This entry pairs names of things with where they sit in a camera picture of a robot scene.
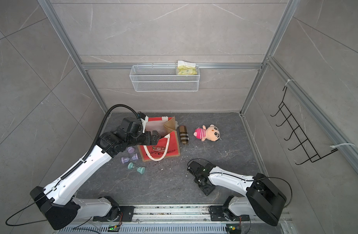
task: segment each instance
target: pink striped shirt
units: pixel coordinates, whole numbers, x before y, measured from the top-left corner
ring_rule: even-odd
[[[201,138],[205,137],[205,132],[206,132],[205,129],[196,129],[195,132],[197,133],[197,136],[196,136],[197,139],[201,139]]]

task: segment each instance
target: white bag handle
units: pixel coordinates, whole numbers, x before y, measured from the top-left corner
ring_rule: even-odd
[[[163,138],[167,138],[167,143],[166,143],[165,152],[163,153],[163,155],[162,155],[160,158],[154,158],[154,157],[152,157],[151,154],[150,154],[149,151],[148,151],[148,148],[146,147],[146,145],[144,145],[144,149],[145,149],[146,154],[147,154],[148,157],[149,157],[150,159],[152,159],[153,161],[160,161],[160,160],[162,160],[162,159],[166,156],[166,153],[167,153],[167,150],[168,150],[168,144],[170,143],[170,133],[167,134],[166,136],[164,136]]]

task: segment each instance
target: white wire basket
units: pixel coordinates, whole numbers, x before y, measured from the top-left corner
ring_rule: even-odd
[[[197,75],[177,75],[176,65],[132,66],[130,78],[136,92],[198,91],[200,70]]]

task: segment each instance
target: red tote bag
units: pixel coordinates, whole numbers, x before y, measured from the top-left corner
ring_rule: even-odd
[[[143,126],[144,131],[156,130],[162,136],[155,146],[139,145],[143,162],[180,156],[175,117],[146,118]]]

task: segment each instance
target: metal frame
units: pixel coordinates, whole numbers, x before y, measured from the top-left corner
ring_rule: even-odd
[[[245,116],[242,116],[241,114],[239,114],[239,115],[242,120],[242,125],[244,126],[245,133],[247,134],[248,141],[250,142],[251,151],[253,152],[253,155],[256,159],[258,169],[262,174],[269,176],[267,173],[267,170],[266,170],[266,166],[262,160],[261,154],[258,151],[257,144],[251,135],[251,131],[250,131],[249,125],[247,124],[247,122],[245,120]]]
[[[223,204],[128,204],[121,206],[134,206],[135,211],[131,222],[123,223],[125,227],[141,227],[142,232],[134,233],[192,233],[191,230],[185,232],[175,232],[170,230],[157,231],[157,227],[169,227],[174,224],[176,227],[193,226],[198,227],[225,227],[226,224],[238,224],[239,221],[210,221],[209,206],[221,206]],[[60,230],[59,234],[78,233],[80,230],[71,230],[71,228],[82,224],[83,221],[72,222],[67,227]],[[259,218],[252,219],[251,223],[265,223]],[[283,230],[289,230],[286,226],[294,230],[292,218],[288,212],[281,214],[279,219]],[[83,228],[97,228],[101,233],[107,233],[106,227],[109,225],[118,224],[118,222],[89,222],[83,225]],[[206,231],[198,231],[194,233],[208,233]]]
[[[244,104],[242,105],[242,108],[240,110],[240,113],[242,115],[244,115],[245,112],[247,111],[247,109],[250,105],[250,102],[251,102],[254,94],[256,93],[257,87],[258,87],[259,83],[261,82],[262,76],[264,75],[264,73],[266,71],[266,62],[267,62],[268,58],[274,55],[275,50],[278,47],[279,42],[280,42],[281,38],[283,37],[284,32],[286,31],[288,24],[291,21],[292,16],[294,15],[299,3],[300,3],[300,0],[290,0],[288,2],[286,10],[284,11],[284,14],[280,20],[280,23],[278,25],[276,32],[275,32],[275,35],[272,38],[270,46],[267,49],[267,52],[265,54],[264,60],[262,62],[262,69],[260,71],[258,71],[256,78],[254,79],[253,84],[248,92],[248,95],[245,98]]]
[[[282,66],[273,58],[267,60],[268,65],[276,74],[287,82],[293,78],[282,68]],[[305,107],[312,118],[321,127],[324,133],[334,144],[350,142],[345,134],[332,122],[332,120],[321,110],[321,108],[310,98],[310,96],[295,81],[288,82],[286,86],[296,99]],[[342,145],[338,147],[346,160],[358,174],[358,148],[351,145]]]
[[[83,69],[131,69],[136,65],[168,65],[176,63],[83,63]],[[196,63],[201,69],[261,69],[261,63]]]
[[[53,25],[53,28],[55,29],[56,33],[58,34],[59,38],[61,39],[63,45],[65,46],[67,52],[69,53],[70,57],[73,59],[76,67],[78,68],[80,74],[86,81],[89,89],[93,93],[93,96],[101,106],[101,109],[106,113],[107,106],[102,99],[97,87],[92,82],[91,77],[88,75],[88,73],[83,69],[82,62],[80,60],[79,54],[75,50],[74,45],[71,43],[69,36],[67,35],[66,31],[63,28],[63,25],[61,21],[59,20],[52,4],[49,2],[49,0],[38,0],[39,4],[41,5],[41,8],[47,15],[50,23]]]

